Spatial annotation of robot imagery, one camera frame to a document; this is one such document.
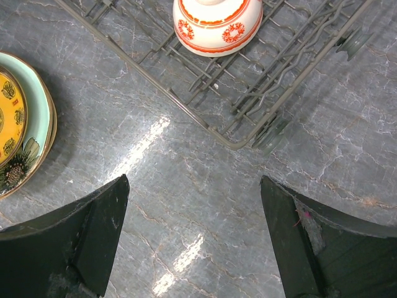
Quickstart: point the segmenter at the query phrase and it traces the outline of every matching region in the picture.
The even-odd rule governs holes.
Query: yellow plate
[[[27,127],[24,92],[10,72],[0,66],[0,167],[18,151]]]

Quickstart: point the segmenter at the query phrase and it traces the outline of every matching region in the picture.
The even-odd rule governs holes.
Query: rack wheel
[[[284,129],[289,124],[289,121],[283,119],[281,116],[277,117],[267,130],[262,131],[254,140],[252,144],[253,149],[263,150],[265,156],[269,156],[272,151],[279,145],[285,144],[286,138]]]
[[[362,32],[362,28],[359,27],[352,31],[345,40],[340,40],[337,44],[339,48],[336,50],[337,53],[341,51],[347,52],[347,61],[353,59],[355,54],[368,42],[368,39],[373,33],[365,34]]]

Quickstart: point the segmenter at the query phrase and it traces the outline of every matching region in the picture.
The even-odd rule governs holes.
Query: dish rack
[[[316,65],[333,47],[350,60],[369,39],[353,24],[373,2],[262,0],[254,39],[207,58],[178,41],[171,0],[55,1],[220,143],[266,155],[285,143],[284,104]]]

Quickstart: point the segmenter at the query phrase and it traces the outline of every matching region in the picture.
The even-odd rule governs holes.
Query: plate
[[[27,127],[27,106],[15,77],[0,67],[0,167],[17,152]]]
[[[30,65],[0,52],[0,66],[7,68],[18,80],[29,109],[29,122],[22,145],[15,156],[0,168],[0,198],[4,198],[20,188],[48,154],[51,139],[53,141],[55,108],[47,87]]]

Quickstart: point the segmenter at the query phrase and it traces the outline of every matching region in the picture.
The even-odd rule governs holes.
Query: marble countertop
[[[131,193],[106,297],[283,297],[263,174],[397,224],[396,16],[396,1],[375,1],[362,20],[376,37],[350,62],[332,52],[320,63],[288,146],[264,158],[218,144],[55,2],[1,1],[0,49],[41,74],[58,135],[32,179],[0,201],[0,227],[126,173]],[[131,43],[138,51],[139,38]]]

